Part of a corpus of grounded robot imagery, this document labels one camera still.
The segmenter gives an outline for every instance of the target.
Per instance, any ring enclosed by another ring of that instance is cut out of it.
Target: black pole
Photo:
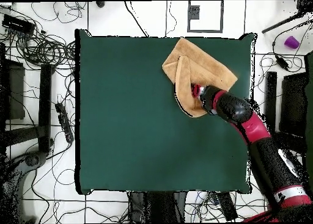
[[[267,127],[272,135],[275,133],[275,123],[276,123],[276,87],[277,87],[277,72],[268,71],[265,75],[264,114],[267,119]]]
[[[290,21],[292,21],[292,20],[295,20],[296,18],[299,18],[301,15],[302,15],[302,13],[297,13],[297,14],[295,14],[294,16],[291,16],[290,18],[287,18],[287,19],[285,19],[285,20],[282,20],[281,22],[279,22],[279,23],[277,23],[277,24],[275,24],[275,25],[273,25],[273,26],[270,26],[270,27],[264,29],[264,30],[262,31],[262,33],[264,34],[264,33],[268,32],[268,31],[271,31],[271,30],[273,30],[273,29],[279,27],[279,26],[282,26],[282,25],[285,24],[285,23],[288,23],[288,22],[290,22]]]

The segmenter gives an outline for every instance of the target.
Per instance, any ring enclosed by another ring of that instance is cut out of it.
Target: floor tile
[[[87,202],[86,223],[114,223],[127,213],[128,203]]]
[[[47,202],[41,200],[22,200],[23,203],[23,211],[24,211],[24,218],[27,220],[29,218],[36,218],[36,223],[39,223],[40,219],[42,218],[40,223],[52,223],[53,219],[49,219],[53,214],[53,202],[49,202],[49,209]]]
[[[307,14],[302,18],[293,20],[285,25],[279,26],[272,31],[262,33],[262,30],[294,15],[297,13],[296,2],[291,1],[247,1],[246,5],[246,28],[245,32],[257,33],[258,38],[256,42],[256,53],[265,54],[272,52],[272,42],[276,36],[281,32],[290,29],[297,24],[313,19],[311,14]],[[289,36],[294,36],[299,42],[301,41],[304,33],[309,25],[304,25],[295,28],[291,31],[281,34],[276,39],[274,47],[275,53],[278,54],[294,54],[294,49],[288,48],[284,45],[285,40]],[[313,49],[312,41],[313,30],[308,30],[303,38],[303,42],[299,47],[298,54],[307,54]]]
[[[216,2],[217,1],[202,1],[202,2],[191,1],[191,5],[200,6],[200,14],[199,21],[197,21],[198,22],[197,29],[200,28],[210,29],[210,25],[208,25],[209,18],[212,21],[219,20],[221,16],[220,12],[215,12],[213,10],[214,9],[213,7],[210,8],[210,6],[214,6]],[[243,35],[244,20],[245,20],[245,1],[224,1],[223,33],[187,32],[188,1],[168,1],[167,28],[169,33],[167,34],[167,36],[239,38]]]
[[[61,128],[51,128],[51,136],[56,136],[54,154],[63,151],[68,146]],[[75,190],[74,172],[75,169],[75,143],[63,155],[57,155],[48,159],[43,166],[38,168],[34,189],[44,198],[60,200],[82,200],[84,195],[78,195]],[[36,197],[31,190],[31,183],[34,179],[34,172],[31,172],[24,184],[24,197]]]
[[[51,213],[52,224],[83,224],[85,222],[85,203],[63,202],[56,203],[54,212]]]
[[[43,28],[46,31],[46,35],[56,35],[58,38],[62,37],[67,43],[74,41],[74,31],[75,29],[87,29],[87,3],[86,2],[79,2],[84,10],[81,10],[81,14],[78,14],[78,11],[69,11],[69,8],[66,8],[64,2],[57,2],[55,5],[55,10],[59,14],[59,19],[63,22],[61,23],[56,18],[56,14],[53,10],[54,2],[35,2],[33,3],[33,8],[38,14],[32,10],[31,3],[29,2],[18,2],[14,4],[13,9],[17,10],[29,17],[33,20],[39,22],[39,30]],[[67,2],[68,5],[75,5],[74,2]],[[11,11],[13,16],[18,15],[16,12]],[[80,15],[80,18],[77,18],[75,21],[71,23],[67,23],[71,20],[74,20],[77,15]]]
[[[201,198],[198,196],[203,197],[205,192],[203,191],[188,191],[187,196],[186,196],[186,203],[197,203],[201,201]]]
[[[164,37],[166,1],[127,1],[128,9],[151,37]],[[106,1],[103,8],[89,3],[89,32],[93,36],[144,37],[123,1]]]

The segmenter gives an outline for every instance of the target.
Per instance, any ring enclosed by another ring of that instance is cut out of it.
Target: cable
[[[85,8],[85,6],[86,6],[86,4],[87,4],[87,2],[85,2],[85,4],[84,4],[83,6],[81,6],[78,2],[75,2],[75,5],[74,5],[74,6],[69,6],[69,5],[65,2],[65,3],[64,3],[64,6],[69,9],[69,10],[67,11],[67,14],[69,14],[69,15],[71,15],[71,16],[75,16],[76,18],[74,18],[73,20],[64,22],[64,21],[61,21],[60,18],[59,18],[60,12],[56,12],[56,8],[55,8],[56,3],[57,3],[57,2],[55,2],[55,3],[53,4],[53,11],[54,11],[54,14],[56,15],[56,17],[53,18],[52,20],[48,20],[48,19],[45,19],[45,18],[42,18],[41,16],[39,16],[39,15],[37,14],[37,12],[35,11],[35,9],[34,9],[34,3],[33,3],[33,2],[31,3],[31,8],[32,8],[32,11],[34,11],[34,13],[35,13],[39,18],[41,18],[42,20],[45,20],[45,21],[59,20],[62,24],[67,24],[67,23],[74,22],[74,21],[77,20],[78,18],[82,18],[82,17],[83,17],[82,10],[84,10],[84,8]],[[72,14],[72,13],[71,13],[72,11],[77,11],[78,14]]]
[[[65,215],[67,215],[67,214],[76,214],[76,213],[78,213],[78,212],[84,211],[85,209],[90,209],[91,211],[93,211],[94,213],[98,214],[99,216],[105,217],[106,220],[105,220],[104,222],[106,222],[107,220],[109,220],[110,222],[113,222],[113,223],[120,223],[118,216],[111,216],[111,217],[108,217],[108,216],[106,216],[106,215],[103,215],[103,214],[97,212],[95,209],[93,209],[93,208],[91,208],[91,207],[86,207],[86,208],[82,208],[82,209],[80,209],[80,210],[78,210],[78,211],[75,211],[75,212],[66,212],[66,213],[62,214],[61,217],[57,220],[56,224],[60,223],[60,220],[61,220],[61,218],[63,218],[63,216],[65,216]]]
[[[34,177],[34,179],[32,180],[31,189],[32,189],[32,191],[33,191],[33,193],[34,193],[35,195],[37,195],[39,198],[41,198],[42,200],[44,200],[44,201],[48,204],[48,207],[47,207],[46,211],[44,212],[44,214],[42,215],[42,217],[41,217],[40,220],[39,220],[39,223],[38,223],[38,224],[41,224],[43,217],[44,217],[44,216],[46,215],[46,213],[48,212],[48,209],[49,209],[49,207],[50,207],[50,204],[49,204],[49,202],[48,202],[46,199],[44,199],[43,197],[41,197],[41,196],[34,190],[34,182],[35,182],[36,177],[37,177],[37,169],[35,169],[35,177]]]
[[[165,37],[167,36],[167,34],[173,32],[173,31],[175,30],[175,28],[176,28],[176,25],[177,25],[177,20],[176,20],[176,18],[172,15],[172,13],[171,13],[171,6],[172,6],[172,1],[171,1],[171,3],[169,4],[169,14],[170,14],[171,17],[173,17],[173,19],[175,20],[175,26],[174,26],[174,28],[173,28],[172,30],[170,30],[169,32],[166,33]]]
[[[43,35],[38,29],[37,23],[39,22],[35,20],[32,21],[35,23],[33,36],[27,35],[20,37],[14,35],[10,42],[10,44],[12,44],[13,41],[15,41],[15,47],[20,57],[25,60],[31,70],[36,69],[32,68],[29,64],[41,66],[41,64],[50,63],[54,67],[58,67],[59,65],[69,65],[72,67],[68,61],[74,61],[73,45],[75,42],[71,42],[67,45],[62,37],[57,35]]]
[[[287,29],[287,30],[285,30],[285,31],[282,31],[281,33],[279,33],[279,34],[275,37],[275,39],[274,39],[274,41],[273,41],[273,43],[272,43],[273,54],[275,55],[276,61],[277,61],[277,63],[279,64],[279,66],[280,66],[281,68],[285,69],[286,71],[292,72],[292,73],[296,73],[296,72],[300,71],[300,70],[303,68],[303,67],[302,67],[302,64],[303,64],[303,63],[302,63],[302,60],[301,60],[299,57],[296,58],[295,56],[296,56],[296,54],[298,53],[298,51],[299,51],[299,49],[300,49],[300,46],[301,46],[301,44],[302,44],[302,42],[303,42],[303,39],[304,39],[304,36],[306,35],[307,31],[311,28],[312,22],[313,22],[313,20],[308,20],[308,21],[305,21],[305,22],[303,22],[303,23],[297,24],[296,26],[294,26],[294,27],[292,27],[292,28],[290,28],[290,29]],[[310,24],[309,27],[306,29],[306,32],[303,34],[303,37],[302,37],[301,42],[300,42],[300,44],[299,44],[299,47],[297,48],[297,51],[296,51],[295,55],[294,55],[293,58],[292,58],[292,63],[293,63],[296,67],[298,67],[298,69],[295,70],[295,71],[290,71],[291,67],[288,66],[287,62],[283,59],[283,58],[287,58],[287,57],[275,53],[274,47],[275,47],[275,44],[276,44],[276,39],[277,39],[280,35],[282,35],[283,33],[286,33],[286,32],[291,31],[292,29],[294,29],[294,28],[296,28],[296,27],[299,28],[299,27],[301,27],[301,26],[303,26],[303,25],[305,25],[305,24],[309,24],[309,23],[311,23],[311,24]],[[300,62],[301,62],[301,65],[300,65],[300,66],[298,66],[298,65],[295,63],[295,59],[300,60]]]
[[[140,26],[140,24],[138,23],[137,19],[134,17],[134,15],[130,12],[129,8],[127,7],[126,1],[124,1],[125,7],[127,9],[127,11],[130,13],[130,15],[134,18],[136,24],[139,26],[141,32],[144,34],[145,37],[149,37],[149,35],[147,34],[147,32],[145,32],[142,27]]]
[[[66,172],[66,171],[68,171],[68,170],[74,171],[74,170],[72,170],[72,169],[70,169],[70,168],[67,168],[67,169],[63,170],[63,171],[59,174],[59,176],[57,176],[56,182],[54,183],[54,188],[53,188],[53,200],[54,200],[53,203],[54,203],[54,204],[53,204],[53,208],[55,208],[56,205],[57,205],[57,208],[56,208],[56,210],[53,210],[53,215],[52,215],[52,216],[55,217],[56,221],[57,221],[57,210],[59,209],[59,202],[56,203],[56,183],[58,182],[59,184],[62,184],[63,186],[69,186],[69,185],[75,183],[75,181],[73,181],[73,182],[71,182],[70,184],[64,184],[64,183],[61,183],[61,182],[58,181],[58,179],[59,179],[59,177],[61,176],[61,174],[63,174],[64,172]]]
[[[260,65],[260,67],[261,67],[261,69],[262,69],[262,75],[261,75],[261,77],[260,77],[260,79],[259,79],[257,85],[254,85],[254,88],[257,87],[263,94],[265,94],[265,92],[260,89],[260,84],[263,83],[263,81],[264,81],[264,79],[265,79],[265,75],[266,75],[266,73],[271,69],[271,67],[277,65],[277,63],[274,64],[273,58],[271,58],[271,57],[265,58],[265,56],[270,55],[270,54],[274,54],[274,53],[273,53],[273,52],[268,52],[267,54],[264,54],[264,55],[262,56],[261,61],[260,61],[260,63],[259,63],[259,65]],[[267,65],[267,66],[262,65],[262,62],[263,62],[264,60],[266,60],[266,59],[270,59],[270,60],[271,60],[271,64],[270,64],[270,65]]]
[[[67,151],[71,146],[72,146],[72,144],[69,144],[69,145],[66,147],[66,149],[64,149],[63,151],[60,151],[60,152],[57,153],[57,154],[54,154],[53,157],[55,157],[55,156],[57,156],[57,155],[59,155],[59,154],[65,152],[65,151]],[[34,185],[36,185],[36,184],[37,184],[43,177],[45,177],[50,171],[51,171],[51,169],[48,170],[36,183],[34,183]],[[31,190],[31,187],[28,188],[28,190],[26,190],[26,191],[23,193],[23,195],[25,195],[29,190]]]
[[[242,198],[242,194],[240,194],[240,198],[241,198],[242,201],[245,203],[245,205],[248,205],[248,204],[245,202],[245,200]]]

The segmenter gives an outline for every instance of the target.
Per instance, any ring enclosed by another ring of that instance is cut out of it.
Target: electronic device
[[[55,104],[56,112],[59,113],[59,123],[62,127],[62,130],[64,131],[66,141],[68,143],[72,143],[74,141],[74,135],[72,133],[72,129],[70,126],[70,121],[68,119],[65,107],[62,103]]]
[[[24,36],[32,36],[35,30],[35,24],[32,24],[26,20],[20,20],[7,14],[4,15],[2,26],[8,28],[9,32],[13,31],[16,33],[21,33]]]

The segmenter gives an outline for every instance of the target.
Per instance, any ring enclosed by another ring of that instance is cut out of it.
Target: black stand
[[[6,46],[0,43],[0,223],[25,223],[22,208],[23,183],[26,175],[41,167],[50,151],[51,65],[42,65],[40,73],[39,125],[6,131],[9,99],[13,98],[9,84]],[[10,161],[6,148],[38,138],[39,150],[22,154],[19,161]]]
[[[262,33],[266,33],[268,31],[271,31],[279,26],[282,26],[283,24],[286,24],[292,20],[295,20],[297,18],[301,18],[308,12],[313,12],[313,1],[297,1],[296,8],[298,9],[298,13],[294,16],[291,16],[290,18],[287,18],[281,22],[278,22],[277,24],[270,26],[262,31]]]

